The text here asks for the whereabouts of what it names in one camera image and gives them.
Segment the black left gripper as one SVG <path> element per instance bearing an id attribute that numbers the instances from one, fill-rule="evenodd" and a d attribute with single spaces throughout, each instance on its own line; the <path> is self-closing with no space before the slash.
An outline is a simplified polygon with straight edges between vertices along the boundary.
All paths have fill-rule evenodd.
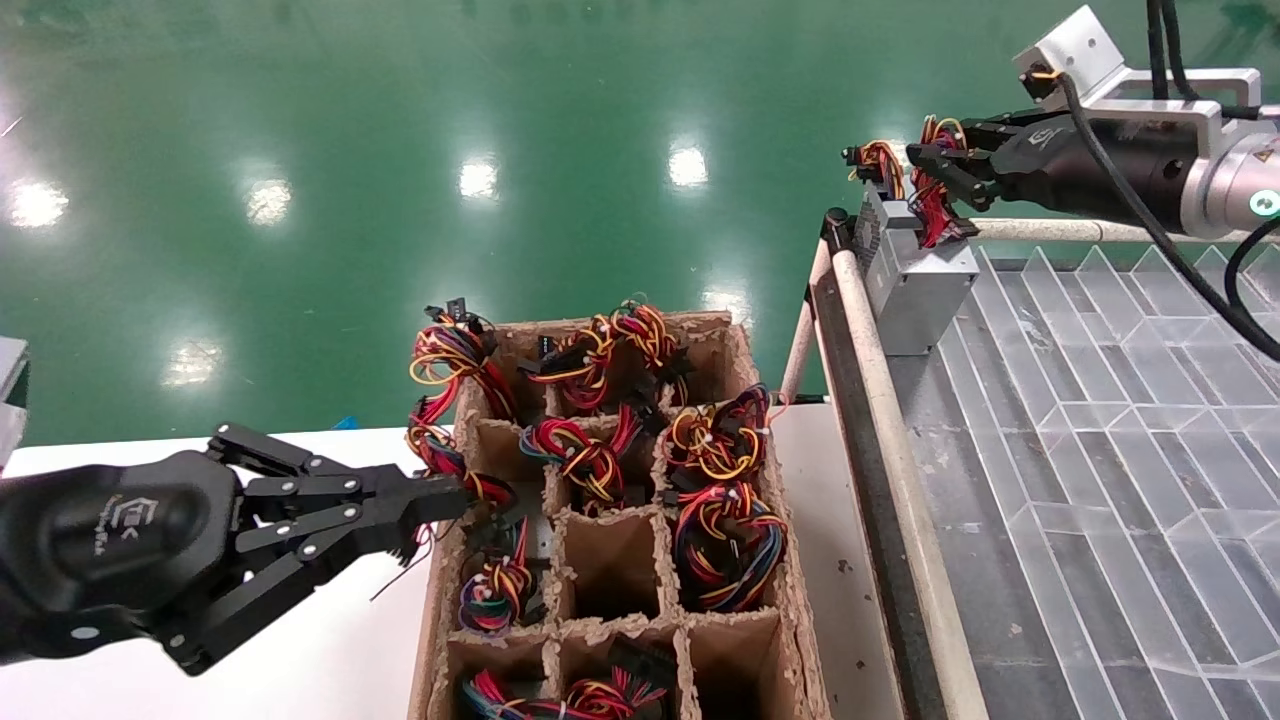
<path id="1" fill-rule="evenodd" d="M 236 533 L 233 466 L 259 474 L 259 502 L 342 505 Z M 234 423 L 205 454 L 6 478 L 3 662 L 150 638 L 197 676 L 362 556 L 407 564 L 420 527 L 467 506 L 457 477 L 349 468 Z"/>

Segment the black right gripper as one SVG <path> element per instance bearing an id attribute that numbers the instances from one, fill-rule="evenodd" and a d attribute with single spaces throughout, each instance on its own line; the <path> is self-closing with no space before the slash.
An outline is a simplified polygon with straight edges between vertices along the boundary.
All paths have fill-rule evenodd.
<path id="1" fill-rule="evenodd" d="M 1178 217 L 1196 161 L 1192 128 L 1094 119 L 1091 128 L 1119 173 L 1155 217 Z M 943 147 L 941 137 L 950 147 Z M 1129 217 L 1114 182 L 1091 156 L 1068 111 L 1019 111 L 934 123 L 937 143 L 909 143 L 918 196 L 988 211 L 997 199 L 1079 217 Z"/>

